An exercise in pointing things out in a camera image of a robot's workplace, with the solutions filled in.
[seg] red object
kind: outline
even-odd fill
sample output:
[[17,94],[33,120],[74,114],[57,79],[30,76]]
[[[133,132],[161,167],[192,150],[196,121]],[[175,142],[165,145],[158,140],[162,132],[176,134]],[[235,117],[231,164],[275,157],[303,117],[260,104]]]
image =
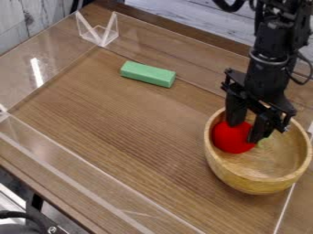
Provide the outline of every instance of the red object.
[[251,150],[256,144],[248,143],[249,129],[252,125],[243,122],[231,127],[228,122],[220,122],[212,132],[213,144],[225,152],[241,154]]

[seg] green block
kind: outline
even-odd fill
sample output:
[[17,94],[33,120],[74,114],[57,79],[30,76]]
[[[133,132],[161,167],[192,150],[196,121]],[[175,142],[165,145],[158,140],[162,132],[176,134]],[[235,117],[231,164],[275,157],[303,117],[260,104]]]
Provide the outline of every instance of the green block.
[[126,78],[172,88],[177,73],[168,69],[158,69],[141,63],[128,61],[121,68],[121,75]]

